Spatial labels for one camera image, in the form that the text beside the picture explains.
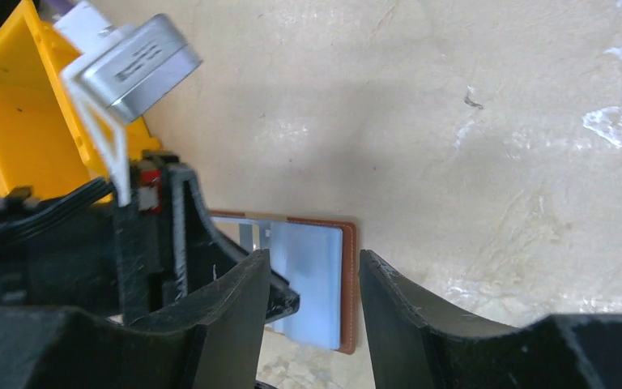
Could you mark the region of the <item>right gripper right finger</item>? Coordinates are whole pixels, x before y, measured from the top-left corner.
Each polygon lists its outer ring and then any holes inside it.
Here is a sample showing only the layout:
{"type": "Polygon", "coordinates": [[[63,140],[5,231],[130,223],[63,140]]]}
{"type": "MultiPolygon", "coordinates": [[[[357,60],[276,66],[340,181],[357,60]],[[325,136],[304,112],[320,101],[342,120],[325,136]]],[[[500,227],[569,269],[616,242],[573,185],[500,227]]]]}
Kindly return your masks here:
{"type": "Polygon", "coordinates": [[[360,252],[378,388],[622,388],[622,314],[550,314],[524,327],[480,317],[360,252]]]}

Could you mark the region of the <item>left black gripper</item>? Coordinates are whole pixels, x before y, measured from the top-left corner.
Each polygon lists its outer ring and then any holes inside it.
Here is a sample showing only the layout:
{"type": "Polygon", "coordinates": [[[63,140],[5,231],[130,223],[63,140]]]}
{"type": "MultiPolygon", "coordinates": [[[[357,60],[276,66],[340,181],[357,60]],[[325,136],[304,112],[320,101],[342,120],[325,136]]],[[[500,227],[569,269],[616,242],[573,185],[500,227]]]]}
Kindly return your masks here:
{"type": "Polygon", "coordinates": [[[171,152],[130,164],[131,201],[96,178],[53,199],[0,198],[0,306],[77,306],[133,322],[182,295],[173,253],[171,152]]]}

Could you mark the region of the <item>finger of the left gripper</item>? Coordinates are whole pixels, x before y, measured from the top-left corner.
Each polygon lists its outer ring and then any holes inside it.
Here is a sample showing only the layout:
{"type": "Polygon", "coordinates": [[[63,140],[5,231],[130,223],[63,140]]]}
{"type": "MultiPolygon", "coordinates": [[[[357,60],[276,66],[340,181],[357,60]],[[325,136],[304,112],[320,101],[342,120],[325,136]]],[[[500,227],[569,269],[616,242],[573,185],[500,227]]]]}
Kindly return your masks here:
{"type": "Polygon", "coordinates": [[[254,252],[227,237],[211,220],[197,174],[186,164],[168,166],[173,213],[173,253],[178,298],[224,276],[254,252]]]}

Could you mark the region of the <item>brown leather card holder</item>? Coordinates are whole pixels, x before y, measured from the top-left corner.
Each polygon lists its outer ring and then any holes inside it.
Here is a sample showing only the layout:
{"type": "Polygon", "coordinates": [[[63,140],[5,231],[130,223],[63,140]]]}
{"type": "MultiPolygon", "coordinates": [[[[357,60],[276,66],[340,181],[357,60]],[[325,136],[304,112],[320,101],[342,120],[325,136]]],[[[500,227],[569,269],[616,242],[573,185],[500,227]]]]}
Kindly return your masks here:
{"type": "Polygon", "coordinates": [[[359,305],[358,228],[347,220],[212,211],[247,250],[268,249],[271,267],[300,294],[299,310],[267,325],[298,344],[352,355],[359,305]]]}

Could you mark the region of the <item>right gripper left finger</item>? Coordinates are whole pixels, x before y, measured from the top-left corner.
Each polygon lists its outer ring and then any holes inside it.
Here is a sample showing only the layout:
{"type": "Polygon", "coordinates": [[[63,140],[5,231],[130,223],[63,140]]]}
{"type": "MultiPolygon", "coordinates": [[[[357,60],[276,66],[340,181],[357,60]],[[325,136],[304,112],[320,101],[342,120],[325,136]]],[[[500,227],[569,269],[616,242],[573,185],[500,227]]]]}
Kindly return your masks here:
{"type": "Polygon", "coordinates": [[[129,326],[74,307],[0,307],[0,388],[253,388],[267,251],[129,326]]]}

